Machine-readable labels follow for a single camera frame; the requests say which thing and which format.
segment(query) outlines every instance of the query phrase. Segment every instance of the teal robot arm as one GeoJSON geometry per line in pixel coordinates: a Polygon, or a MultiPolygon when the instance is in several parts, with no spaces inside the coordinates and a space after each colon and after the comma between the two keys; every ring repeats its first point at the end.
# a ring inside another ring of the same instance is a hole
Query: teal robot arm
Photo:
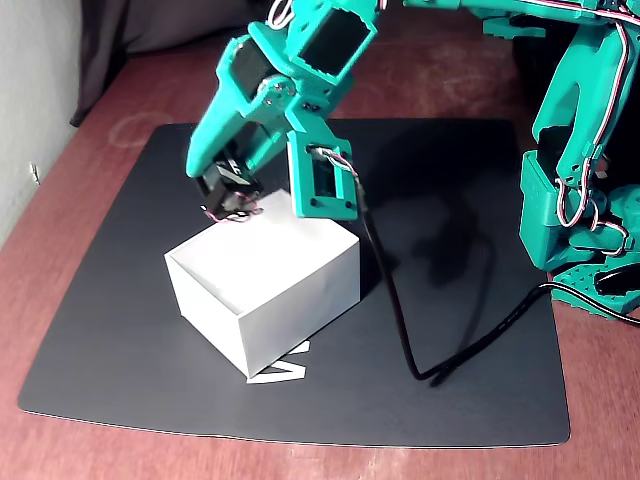
{"type": "Polygon", "coordinates": [[[351,154],[349,142],[333,135],[326,118],[348,92],[351,68],[377,34],[377,7],[377,0],[298,1],[286,29],[256,22],[248,35],[229,43],[217,69],[220,87],[187,157],[187,174],[204,178],[213,202],[207,207],[217,218],[233,211],[225,205],[238,204],[234,190],[246,197],[257,188],[252,174],[285,148],[297,215],[357,218],[353,178],[318,151],[351,154]],[[242,172],[236,175],[239,185],[229,178],[234,167],[242,172]]]}
{"type": "MultiPolygon", "coordinates": [[[[326,119],[352,84],[351,69],[377,34],[386,0],[280,0],[279,15],[232,40],[217,68],[219,88],[196,128],[187,174],[198,179],[214,218],[243,208],[260,190],[254,174],[288,151],[291,193],[301,217],[358,216],[347,140],[326,119]]],[[[468,8],[485,33],[544,36],[522,16],[578,24],[533,125],[536,150],[523,158],[520,236],[533,264],[556,280],[627,313],[640,284],[615,294],[597,279],[640,264],[640,187],[605,194],[592,177],[629,95],[640,44],[636,7],[618,0],[405,0],[407,7],[468,8]]],[[[593,311],[560,292],[557,298],[593,311]]]]}

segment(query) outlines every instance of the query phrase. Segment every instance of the dark curtain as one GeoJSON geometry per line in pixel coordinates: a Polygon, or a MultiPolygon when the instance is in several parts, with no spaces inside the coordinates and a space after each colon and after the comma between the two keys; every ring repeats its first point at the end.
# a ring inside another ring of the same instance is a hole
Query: dark curtain
{"type": "Polygon", "coordinates": [[[269,0],[81,0],[79,126],[132,54],[175,47],[263,17],[269,0]]]}

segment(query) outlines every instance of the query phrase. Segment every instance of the wooden table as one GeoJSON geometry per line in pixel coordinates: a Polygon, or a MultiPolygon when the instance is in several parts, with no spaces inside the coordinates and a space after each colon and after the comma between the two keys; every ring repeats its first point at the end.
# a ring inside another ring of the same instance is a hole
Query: wooden table
{"type": "MultiPolygon", "coordinates": [[[[468,16],[385,19],[336,116],[493,116],[528,130],[508,43],[468,16]]],[[[222,40],[132,60],[0,253],[0,478],[640,478],[640,330],[556,305],[572,436],[558,447],[401,450],[278,445],[103,427],[21,412],[16,397],[82,256],[150,132],[197,121],[222,40]]]]}

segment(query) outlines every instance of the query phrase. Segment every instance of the black mat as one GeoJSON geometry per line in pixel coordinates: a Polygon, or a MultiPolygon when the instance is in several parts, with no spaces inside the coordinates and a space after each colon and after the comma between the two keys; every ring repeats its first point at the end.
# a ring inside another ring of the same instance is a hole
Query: black mat
{"type": "MultiPolygon", "coordinates": [[[[478,338],[544,280],[518,238],[510,125],[344,120],[395,265],[422,369],[478,338]]],[[[163,254],[209,225],[183,173],[191,126],[156,130],[82,261],[19,398],[29,412],[109,425],[286,442],[541,445],[569,420],[550,302],[437,389],[403,360],[362,243],[362,302],[311,338],[304,380],[246,385],[180,317],[163,254]]],[[[287,186],[284,156],[261,174],[287,186]]],[[[347,225],[358,234],[358,224],[347,225]]]]}

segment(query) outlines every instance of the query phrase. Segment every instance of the white cardboard box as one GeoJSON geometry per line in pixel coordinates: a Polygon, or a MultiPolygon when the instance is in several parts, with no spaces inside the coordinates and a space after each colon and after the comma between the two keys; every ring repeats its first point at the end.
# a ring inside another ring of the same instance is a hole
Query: white cardboard box
{"type": "Polygon", "coordinates": [[[280,190],[165,254],[180,313],[248,378],[360,301],[358,237],[280,190]]]}

